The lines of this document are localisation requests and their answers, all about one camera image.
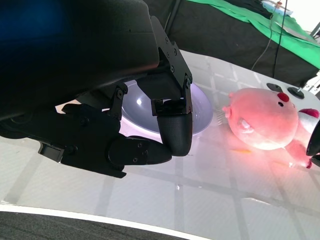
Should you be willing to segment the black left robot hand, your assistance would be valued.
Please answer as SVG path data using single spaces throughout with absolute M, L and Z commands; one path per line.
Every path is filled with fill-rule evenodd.
M 120 133 L 126 85 L 151 102 L 161 141 Z M 193 78 L 142 0 L 3 0 L 0 135 L 57 163 L 115 178 L 186 156 Z

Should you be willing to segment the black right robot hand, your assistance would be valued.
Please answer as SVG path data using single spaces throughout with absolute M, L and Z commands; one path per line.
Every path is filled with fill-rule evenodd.
M 311 162 L 314 165 L 320 166 L 320 121 L 318 121 L 311 134 L 306 155 L 311 157 Z

